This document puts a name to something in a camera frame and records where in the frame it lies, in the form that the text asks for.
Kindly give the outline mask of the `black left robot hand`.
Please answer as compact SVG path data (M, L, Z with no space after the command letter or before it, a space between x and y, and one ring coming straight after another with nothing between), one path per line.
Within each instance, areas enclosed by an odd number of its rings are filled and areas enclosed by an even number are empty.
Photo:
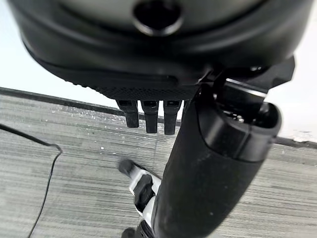
M30 56L116 100L148 133L182 122L160 182L131 160L143 216L123 237L206 238L237 205L282 124L270 89L292 79L311 0L10 0Z

